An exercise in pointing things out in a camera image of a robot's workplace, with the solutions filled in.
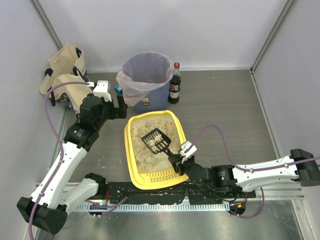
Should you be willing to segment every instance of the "trash can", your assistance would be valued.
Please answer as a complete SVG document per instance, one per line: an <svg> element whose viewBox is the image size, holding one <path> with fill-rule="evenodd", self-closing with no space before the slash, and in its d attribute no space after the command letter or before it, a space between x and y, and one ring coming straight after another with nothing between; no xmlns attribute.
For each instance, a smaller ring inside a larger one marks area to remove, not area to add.
<svg viewBox="0 0 320 240"><path fill-rule="evenodd" d="M116 80L125 103L139 114L166 109L174 63L157 52L130 57L120 68Z"/></svg>

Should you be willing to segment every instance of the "yellow litter box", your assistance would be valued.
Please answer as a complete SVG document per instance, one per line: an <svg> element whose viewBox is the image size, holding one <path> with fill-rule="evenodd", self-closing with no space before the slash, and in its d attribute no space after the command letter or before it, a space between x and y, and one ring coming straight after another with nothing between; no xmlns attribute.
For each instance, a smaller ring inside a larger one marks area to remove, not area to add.
<svg viewBox="0 0 320 240"><path fill-rule="evenodd" d="M131 130L136 126L145 124L146 122L152 120L165 120L174 123L178 132L180 143L183 144L184 142L186 142L186 137L181 127L180 121L171 111L152 111L138 116L133 116L129 119L127 125L124 128L126 158L128 161L128 168L132 183L137 188L143 190L167 188L176 184L180 184L188 179L188 176L185 174L183 176L177 174L173 167L155 172L138 171L132 144Z"/></svg>

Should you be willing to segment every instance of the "wooden floor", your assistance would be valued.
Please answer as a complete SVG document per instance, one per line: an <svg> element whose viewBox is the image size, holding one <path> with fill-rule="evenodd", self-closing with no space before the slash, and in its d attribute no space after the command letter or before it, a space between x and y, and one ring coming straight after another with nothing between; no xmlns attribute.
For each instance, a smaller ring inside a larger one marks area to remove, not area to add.
<svg viewBox="0 0 320 240"><path fill-rule="evenodd" d="M92 81L108 80L113 99L116 73L90 74ZM276 159L269 132L248 70L181 72L180 101L167 109L179 118L186 138L193 141L208 124L225 132L233 159L252 164ZM130 181L124 143L124 127L137 113L130 107L127 119L108 120L69 182L80 182L88 173L107 181ZM70 125L75 116L70 118ZM229 164L219 132L208 129L196 144L195 161L203 167Z"/></svg>

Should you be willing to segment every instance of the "litter scoop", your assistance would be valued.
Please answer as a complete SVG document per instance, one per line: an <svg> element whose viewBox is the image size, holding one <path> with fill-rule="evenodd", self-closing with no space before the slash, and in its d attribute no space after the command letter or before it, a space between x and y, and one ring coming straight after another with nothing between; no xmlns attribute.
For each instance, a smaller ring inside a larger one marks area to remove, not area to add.
<svg viewBox="0 0 320 240"><path fill-rule="evenodd" d="M169 149L171 139L162 131L160 131L159 128L153 129L141 139L144 144L147 145L147 147L153 152L153 154L164 152L169 157L174 157L174 154Z"/></svg>

